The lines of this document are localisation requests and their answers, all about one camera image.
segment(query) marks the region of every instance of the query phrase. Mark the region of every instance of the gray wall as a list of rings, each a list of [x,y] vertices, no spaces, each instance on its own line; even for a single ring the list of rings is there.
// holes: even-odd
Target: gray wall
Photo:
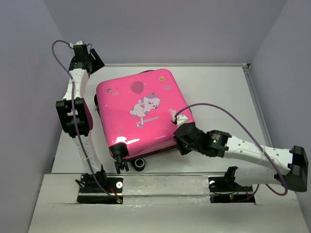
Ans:
[[[305,147],[311,161],[311,1],[288,0],[251,72],[274,146]],[[309,190],[299,194],[311,230]]]
[[[44,0],[106,63],[250,63],[285,0]]]
[[[61,34],[42,0],[1,0],[0,32],[0,232],[25,233],[58,144],[55,101],[69,79],[52,57]],[[69,50],[59,48],[68,63]]]

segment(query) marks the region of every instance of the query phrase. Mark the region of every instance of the suitcase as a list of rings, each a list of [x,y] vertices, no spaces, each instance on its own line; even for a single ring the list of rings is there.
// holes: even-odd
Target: suitcase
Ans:
[[[187,103],[169,70],[104,81],[94,100],[118,174],[129,170],[127,162],[142,171],[144,157],[176,148],[172,119]],[[190,109],[183,114],[194,122]]]

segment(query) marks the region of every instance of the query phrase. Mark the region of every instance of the caster wheel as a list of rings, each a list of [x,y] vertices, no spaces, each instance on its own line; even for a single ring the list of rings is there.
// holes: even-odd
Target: caster wheel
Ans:
[[[125,169],[125,171],[129,171],[130,169],[128,168],[128,164],[127,164],[127,161],[126,160],[124,160],[124,169]]]
[[[115,161],[115,167],[116,167],[117,173],[120,174],[120,173],[121,173],[121,170],[120,170],[120,167],[119,167],[119,164],[118,164],[117,161]]]
[[[146,162],[142,158],[135,159],[134,161],[131,161],[131,164],[136,171],[143,171],[145,169],[145,166],[146,166]]]

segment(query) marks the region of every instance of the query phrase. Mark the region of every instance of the white floor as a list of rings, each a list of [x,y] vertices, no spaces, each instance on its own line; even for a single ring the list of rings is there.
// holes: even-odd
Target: white floor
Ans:
[[[93,115],[93,142],[108,173],[115,173],[114,161],[107,153],[100,119],[94,111],[95,88],[104,80],[157,68],[163,67],[105,67],[88,82],[85,99]],[[220,105],[266,144],[241,67],[164,68],[173,73],[188,104]],[[218,129],[250,140],[237,123],[217,109],[197,106],[192,112],[204,131]],[[308,232],[294,192],[279,197],[263,185],[256,194],[256,205],[209,202],[208,175],[222,173],[229,166],[255,165],[195,152],[181,156],[177,151],[150,156],[146,163],[141,173],[133,169],[123,172],[123,205],[78,204],[74,179],[80,177],[83,166],[75,144],[62,133],[52,174],[44,177],[29,233]]]

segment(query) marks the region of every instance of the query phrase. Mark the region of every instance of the cartoon cat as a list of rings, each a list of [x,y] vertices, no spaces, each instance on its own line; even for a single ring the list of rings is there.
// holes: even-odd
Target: cartoon cat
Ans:
[[[157,109],[160,102],[161,99],[155,93],[152,93],[140,99],[138,103],[131,108],[130,114],[132,117],[140,117],[141,124],[138,125],[139,128],[144,126],[143,118],[150,113],[151,109]]]

